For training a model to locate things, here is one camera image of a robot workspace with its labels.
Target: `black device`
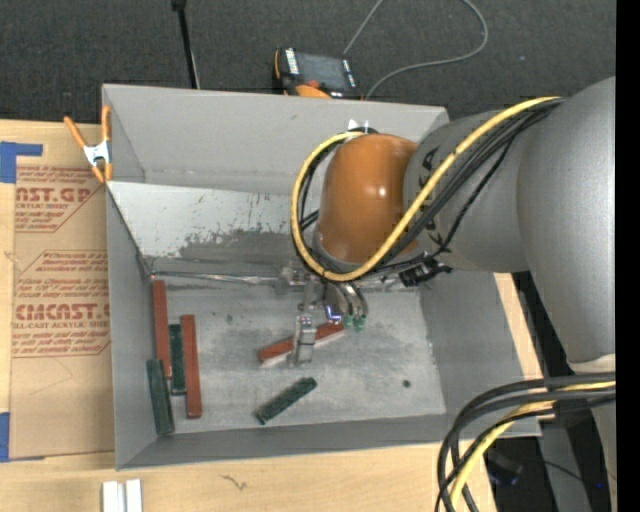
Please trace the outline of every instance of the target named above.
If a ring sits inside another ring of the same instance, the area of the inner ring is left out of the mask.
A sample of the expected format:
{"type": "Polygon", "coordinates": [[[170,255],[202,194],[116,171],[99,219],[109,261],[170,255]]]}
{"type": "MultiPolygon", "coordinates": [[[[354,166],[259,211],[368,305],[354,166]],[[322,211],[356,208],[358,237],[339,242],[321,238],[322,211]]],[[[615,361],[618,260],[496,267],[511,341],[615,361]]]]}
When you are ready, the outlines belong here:
{"type": "Polygon", "coordinates": [[[362,99],[347,59],[278,48],[274,59],[277,89],[290,96],[362,99]]]}

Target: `orange tool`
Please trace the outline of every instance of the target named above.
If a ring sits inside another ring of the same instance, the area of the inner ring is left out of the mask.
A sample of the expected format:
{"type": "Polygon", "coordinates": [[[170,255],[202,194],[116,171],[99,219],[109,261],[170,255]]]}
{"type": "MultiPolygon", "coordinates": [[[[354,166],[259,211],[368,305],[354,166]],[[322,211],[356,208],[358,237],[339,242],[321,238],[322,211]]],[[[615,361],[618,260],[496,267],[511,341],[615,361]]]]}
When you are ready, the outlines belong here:
{"type": "Polygon", "coordinates": [[[91,164],[91,171],[100,183],[110,181],[113,178],[113,164],[111,163],[111,108],[108,105],[102,107],[102,142],[97,146],[89,146],[78,127],[68,116],[65,116],[64,124],[67,125],[73,139],[80,149],[84,151],[87,160],[91,164]],[[104,160],[104,170],[97,166],[98,160],[104,160]]]}
{"type": "Polygon", "coordinates": [[[198,366],[198,345],[196,343],[196,318],[193,315],[180,317],[184,350],[184,372],[187,382],[187,418],[202,416],[200,395],[200,368],[198,366]]]}
{"type": "Polygon", "coordinates": [[[164,376],[171,378],[169,355],[169,317],[167,313],[167,289],[164,281],[153,281],[153,320],[156,335],[156,357],[162,361],[164,376]]]}

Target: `white object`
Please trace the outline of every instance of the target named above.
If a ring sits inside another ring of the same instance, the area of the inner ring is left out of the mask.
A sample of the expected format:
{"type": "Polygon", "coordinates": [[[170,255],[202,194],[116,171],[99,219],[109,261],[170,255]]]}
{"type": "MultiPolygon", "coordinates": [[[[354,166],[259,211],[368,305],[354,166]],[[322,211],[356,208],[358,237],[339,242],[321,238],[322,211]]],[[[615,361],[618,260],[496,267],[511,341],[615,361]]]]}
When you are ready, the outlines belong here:
{"type": "Polygon", "coordinates": [[[102,512],[142,512],[142,481],[103,482],[102,512]]]}

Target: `dark floor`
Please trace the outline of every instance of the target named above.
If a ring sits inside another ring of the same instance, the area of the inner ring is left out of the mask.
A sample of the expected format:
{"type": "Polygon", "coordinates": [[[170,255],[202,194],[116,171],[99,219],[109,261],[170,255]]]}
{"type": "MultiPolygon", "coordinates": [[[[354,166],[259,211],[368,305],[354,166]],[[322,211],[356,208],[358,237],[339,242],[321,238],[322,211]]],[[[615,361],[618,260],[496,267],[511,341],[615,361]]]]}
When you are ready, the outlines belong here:
{"type": "MultiPolygon", "coordinates": [[[[187,16],[202,88],[271,92],[276,47],[340,56],[374,3],[191,0],[187,16]]],[[[480,54],[399,75],[374,99],[445,106],[455,119],[525,97],[568,96],[616,73],[615,0],[476,5],[489,26],[480,54]]],[[[0,0],[0,30],[4,118],[60,120],[70,114],[96,122],[104,82],[189,87],[170,0],[0,0]]],[[[367,90],[396,68],[468,53],[482,36],[462,1],[386,0],[349,58],[367,90]]],[[[530,306],[546,369],[565,373],[544,311],[535,300],[530,306]]],[[[514,456],[539,459],[534,441],[501,443],[503,449],[511,443],[506,450],[514,456]]],[[[553,511],[548,487],[540,464],[530,463],[516,486],[497,489],[497,501],[505,512],[553,511]]]]}

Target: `blue tape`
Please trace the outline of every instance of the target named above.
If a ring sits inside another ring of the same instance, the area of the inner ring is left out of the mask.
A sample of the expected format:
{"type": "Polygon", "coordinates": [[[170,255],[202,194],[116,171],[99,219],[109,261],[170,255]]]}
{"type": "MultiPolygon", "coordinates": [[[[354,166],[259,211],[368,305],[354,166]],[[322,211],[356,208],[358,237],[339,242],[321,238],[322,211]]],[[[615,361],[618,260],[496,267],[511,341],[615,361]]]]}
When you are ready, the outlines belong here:
{"type": "Polygon", "coordinates": [[[16,182],[18,156],[42,156],[42,144],[0,142],[0,183],[16,182]]]}
{"type": "Polygon", "coordinates": [[[0,414],[0,462],[9,462],[9,413],[0,414]]]}

